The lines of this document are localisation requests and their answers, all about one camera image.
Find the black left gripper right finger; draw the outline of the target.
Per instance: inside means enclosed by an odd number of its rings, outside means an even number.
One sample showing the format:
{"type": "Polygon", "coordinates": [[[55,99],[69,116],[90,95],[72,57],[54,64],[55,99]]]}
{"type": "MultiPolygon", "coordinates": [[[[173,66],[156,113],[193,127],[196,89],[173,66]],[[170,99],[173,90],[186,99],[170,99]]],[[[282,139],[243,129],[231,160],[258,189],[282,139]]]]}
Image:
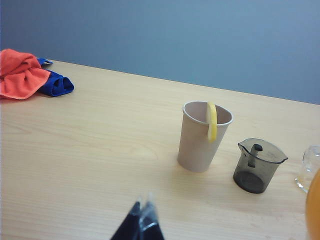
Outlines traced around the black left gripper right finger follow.
{"type": "Polygon", "coordinates": [[[154,195],[149,192],[138,221],[140,240],[164,240],[154,195]]]}

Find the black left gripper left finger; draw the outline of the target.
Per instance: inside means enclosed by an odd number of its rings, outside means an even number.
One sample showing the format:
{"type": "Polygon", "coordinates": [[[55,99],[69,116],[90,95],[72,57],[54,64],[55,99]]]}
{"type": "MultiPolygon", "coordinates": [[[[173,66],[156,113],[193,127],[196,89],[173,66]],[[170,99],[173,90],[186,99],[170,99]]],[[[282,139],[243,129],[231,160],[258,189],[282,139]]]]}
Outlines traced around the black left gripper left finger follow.
{"type": "Polygon", "coordinates": [[[126,217],[115,231],[111,240],[138,240],[139,220],[142,210],[142,198],[139,197],[127,213],[126,217]]]}

